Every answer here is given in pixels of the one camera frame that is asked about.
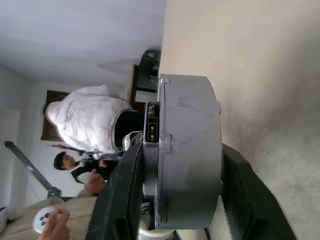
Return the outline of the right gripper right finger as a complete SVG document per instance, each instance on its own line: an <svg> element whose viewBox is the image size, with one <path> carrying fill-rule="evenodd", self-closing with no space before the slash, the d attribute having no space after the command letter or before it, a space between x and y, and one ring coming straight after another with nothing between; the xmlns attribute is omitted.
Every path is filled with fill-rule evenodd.
<svg viewBox="0 0 320 240"><path fill-rule="evenodd" d="M297 240L276 197L235 149L223 146L222 202L232 240Z"/></svg>

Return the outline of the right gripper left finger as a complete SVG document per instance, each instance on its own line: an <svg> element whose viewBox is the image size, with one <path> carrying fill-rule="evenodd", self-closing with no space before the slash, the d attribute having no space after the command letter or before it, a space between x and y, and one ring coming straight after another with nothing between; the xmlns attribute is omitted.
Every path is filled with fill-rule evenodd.
<svg viewBox="0 0 320 240"><path fill-rule="evenodd" d="M143 145L137 143L98 194L84 240L138 240L143 180Z"/></svg>

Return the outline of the grey motor lid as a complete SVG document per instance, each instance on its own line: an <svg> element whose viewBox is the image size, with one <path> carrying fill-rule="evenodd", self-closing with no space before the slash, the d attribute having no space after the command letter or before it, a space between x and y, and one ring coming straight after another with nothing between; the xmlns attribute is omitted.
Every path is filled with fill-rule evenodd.
<svg viewBox="0 0 320 240"><path fill-rule="evenodd" d="M165 193L165 154L171 152L172 135L165 129L166 85L169 77L158 81L157 101L145 106L143 130L144 182L143 196L149 203L143 220L148 230L165 228L168 222L168 194Z"/></svg>

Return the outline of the grey motor housing with stator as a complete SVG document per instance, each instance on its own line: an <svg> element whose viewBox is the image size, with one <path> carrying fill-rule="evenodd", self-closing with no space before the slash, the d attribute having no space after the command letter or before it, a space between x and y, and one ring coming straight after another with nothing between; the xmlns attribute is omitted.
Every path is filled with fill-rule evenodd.
<svg viewBox="0 0 320 240"><path fill-rule="evenodd" d="M212 222L222 192L221 104L205 76L164 74L167 224L173 230L202 229Z"/></svg>

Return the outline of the white handheld controller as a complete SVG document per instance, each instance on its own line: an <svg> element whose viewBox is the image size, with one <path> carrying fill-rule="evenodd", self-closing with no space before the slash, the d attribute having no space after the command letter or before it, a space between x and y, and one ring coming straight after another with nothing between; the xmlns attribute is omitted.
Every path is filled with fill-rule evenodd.
<svg viewBox="0 0 320 240"><path fill-rule="evenodd" d="M50 216L50 213L52 212L58 212L57 209L53 206L45 207L39 210L39 212L35 215L32 227L33 230L38 233L42 234L43 230L45 229L45 225L48 221L48 218Z"/></svg>

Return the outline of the operator bare hand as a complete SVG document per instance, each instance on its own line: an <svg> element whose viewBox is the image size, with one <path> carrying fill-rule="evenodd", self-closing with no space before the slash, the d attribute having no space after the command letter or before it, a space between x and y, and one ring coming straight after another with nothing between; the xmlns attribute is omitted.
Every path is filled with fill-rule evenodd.
<svg viewBox="0 0 320 240"><path fill-rule="evenodd" d="M98 174L95 169L93 169L91 176L88 178L87 184L84 186L84 190L93 196L97 196L103 190L105 185L106 182L104 178Z"/></svg>
<svg viewBox="0 0 320 240"><path fill-rule="evenodd" d="M38 240L70 240L69 217L70 213L63 208L51 212Z"/></svg>

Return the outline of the black-haired person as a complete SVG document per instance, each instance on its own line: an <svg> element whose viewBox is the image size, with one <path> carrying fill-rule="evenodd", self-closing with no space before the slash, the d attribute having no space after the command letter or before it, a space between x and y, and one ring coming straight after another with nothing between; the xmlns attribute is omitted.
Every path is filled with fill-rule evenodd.
<svg viewBox="0 0 320 240"><path fill-rule="evenodd" d="M56 155L53 166L56 170L69 172L77 183L83 185L88 183L93 170L95 170L97 174L100 174L104 181L107 181L111 175L104 161L91 160L88 158L76 161L65 151Z"/></svg>

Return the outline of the person in white hooded jacket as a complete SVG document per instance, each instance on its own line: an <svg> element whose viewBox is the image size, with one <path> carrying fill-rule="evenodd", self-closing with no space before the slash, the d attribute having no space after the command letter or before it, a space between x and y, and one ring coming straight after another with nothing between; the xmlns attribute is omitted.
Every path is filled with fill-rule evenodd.
<svg viewBox="0 0 320 240"><path fill-rule="evenodd" d="M77 89L43 114L66 144L90 153L118 154L126 135L144 129L144 115L106 85Z"/></svg>

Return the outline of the grey metal beam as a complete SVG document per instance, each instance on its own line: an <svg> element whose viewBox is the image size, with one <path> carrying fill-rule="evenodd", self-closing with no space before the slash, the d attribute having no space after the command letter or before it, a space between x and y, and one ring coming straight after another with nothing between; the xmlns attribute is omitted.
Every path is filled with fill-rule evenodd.
<svg viewBox="0 0 320 240"><path fill-rule="evenodd" d="M37 179L37 181L46 189L47 197L61 197L62 191L52 186L48 180L38 171L32 162L23 154L23 152L12 142L5 141L4 145L9 149L18 160L29 170L29 172Z"/></svg>

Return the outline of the dark wooden door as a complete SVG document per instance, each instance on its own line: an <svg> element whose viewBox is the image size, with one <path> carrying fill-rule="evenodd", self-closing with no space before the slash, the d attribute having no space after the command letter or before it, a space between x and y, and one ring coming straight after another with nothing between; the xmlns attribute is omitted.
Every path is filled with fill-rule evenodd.
<svg viewBox="0 0 320 240"><path fill-rule="evenodd" d="M45 106L47 106L52 102L63 100L68 94L69 94L68 92L47 90ZM41 140L53 141L53 142L62 141L57 134L56 128L47 120L46 117L44 118L44 121L43 121Z"/></svg>

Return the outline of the black chair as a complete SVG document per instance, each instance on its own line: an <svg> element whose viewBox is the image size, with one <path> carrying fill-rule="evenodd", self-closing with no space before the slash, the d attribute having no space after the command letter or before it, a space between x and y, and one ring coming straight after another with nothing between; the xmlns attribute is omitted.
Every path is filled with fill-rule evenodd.
<svg viewBox="0 0 320 240"><path fill-rule="evenodd" d="M139 63L139 73L146 79L157 77L160 67L161 51L159 49L146 50Z"/></svg>

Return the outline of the red handled tool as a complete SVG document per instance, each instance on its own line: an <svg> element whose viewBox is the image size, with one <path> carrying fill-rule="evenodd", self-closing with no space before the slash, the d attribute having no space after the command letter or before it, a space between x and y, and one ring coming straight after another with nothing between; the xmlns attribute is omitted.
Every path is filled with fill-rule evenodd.
<svg viewBox="0 0 320 240"><path fill-rule="evenodd" d="M52 148L62 149L62 150L72 150L72 151L75 150L73 147L66 146L66 145L63 145L63 144L48 144L47 146L48 147L52 147Z"/></svg>

